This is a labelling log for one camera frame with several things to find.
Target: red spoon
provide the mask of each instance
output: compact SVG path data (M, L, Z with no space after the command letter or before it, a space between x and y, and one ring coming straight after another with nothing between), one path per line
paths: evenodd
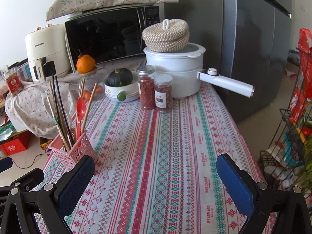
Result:
M77 129L76 129L75 136L76 136L76 141L77 141L79 137L81 136L80 122L82 121L86 112L85 100L82 97L77 100L76 110L77 110L77 125L76 125Z

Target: orange fruit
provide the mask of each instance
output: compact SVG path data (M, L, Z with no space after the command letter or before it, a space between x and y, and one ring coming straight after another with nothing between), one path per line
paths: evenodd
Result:
M99 85L96 87L96 93L101 93L103 91L103 86Z
M96 60L94 60L90 55L80 55L76 63L76 68L80 74L84 74L93 70L95 64Z
M88 91L87 91L87 92L84 94L84 99L87 100L87 101L89 101L90 98L91 98L91 92L88 92Z

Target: power outlet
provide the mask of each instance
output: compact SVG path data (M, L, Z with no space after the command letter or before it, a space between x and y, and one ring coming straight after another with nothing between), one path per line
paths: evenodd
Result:
M4 66L2 68L0 68L0 72L1 72L1 76L3 77L3 75L8 71L8 67Z

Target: woven basket lid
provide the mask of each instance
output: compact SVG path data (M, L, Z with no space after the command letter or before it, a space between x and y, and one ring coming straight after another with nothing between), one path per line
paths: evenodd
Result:
M143 30L142 37L148 42L168 42L176 40L188 32L188 23L182 19L165 19L162 23Z

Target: white wall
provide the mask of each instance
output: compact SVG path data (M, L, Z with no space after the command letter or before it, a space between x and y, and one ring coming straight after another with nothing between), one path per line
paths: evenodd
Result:
M55 0L0 0L0 68L27 58L25 36L46 25ZM66 16L49 21L60 24Z
M293 0L294 22L291 48L296 49L299 40L299 29L308 28L312 31L312 0Z

